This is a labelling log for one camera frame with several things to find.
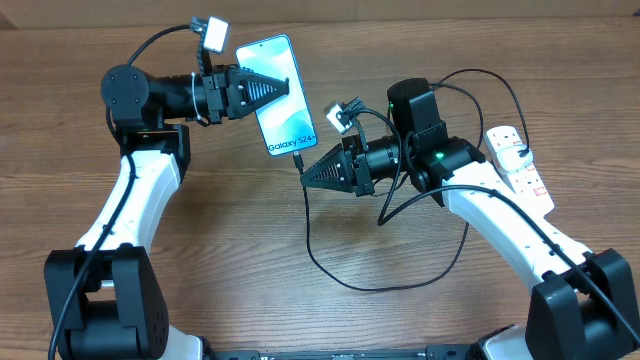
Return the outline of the Samsung Galaxy smartphone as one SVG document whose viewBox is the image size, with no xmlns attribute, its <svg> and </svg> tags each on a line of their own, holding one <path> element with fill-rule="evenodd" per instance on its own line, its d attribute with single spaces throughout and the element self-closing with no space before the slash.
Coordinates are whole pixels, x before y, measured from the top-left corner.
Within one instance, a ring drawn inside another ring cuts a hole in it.
<svg viewBox="0 0 640 360">
<path fill-rule="evenodd" d="M 281 34 L 236 49 L 237 64 L 254 76 L 243 83 L 255 110 L 268 153 L 279 156 L 317 144 L 293 45 Z"/>
</svg>

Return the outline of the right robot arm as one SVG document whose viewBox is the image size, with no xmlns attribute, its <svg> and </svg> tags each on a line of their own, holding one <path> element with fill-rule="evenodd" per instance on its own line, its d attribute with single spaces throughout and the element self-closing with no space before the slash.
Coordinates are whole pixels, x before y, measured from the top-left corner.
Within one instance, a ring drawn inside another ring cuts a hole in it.
<svg viewBox="0 0 640 360">
<path fill-rule="evenodd" d="M 526 286 L 528 318 L 472 344 L 429 345 L 429 359 L 620 359 L 639 348 L 639 309 L 629 263 L 571 239 L 546 216 L 552 204 L 537 175 L 526 129 L 484 130 L 477 143 L 448 133 L 436 85 L 409 78 L 387 92 L 390 134 L 367 140 L 359 99 L 332 103 L 326 117 L 342 141 L 300 171 L 304 189 L 371 195 L 383 179 L 409 179 L 478 231 Z"/>
</svg>

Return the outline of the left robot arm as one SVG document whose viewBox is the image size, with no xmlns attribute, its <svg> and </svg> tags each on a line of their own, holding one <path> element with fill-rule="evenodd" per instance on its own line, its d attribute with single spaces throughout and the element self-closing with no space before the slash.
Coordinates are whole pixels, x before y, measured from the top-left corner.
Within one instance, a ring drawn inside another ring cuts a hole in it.
<svg viewBox="0 0 640 360">
<path fill-rule="evenodd" d="M 149 260 L 160 218 L 190 162 L 189 129 L 174 121 L 240 119 L 288 95 L 291 86 L 290 78 L 236 65 L 169 77 L 127 64 L 106 72 L 101 94 L 121 170 L 90 230 L 45 261 L 54 326 L 48 358 L 215 358 L 206 338 L 171 326 Z"/>
</svg>

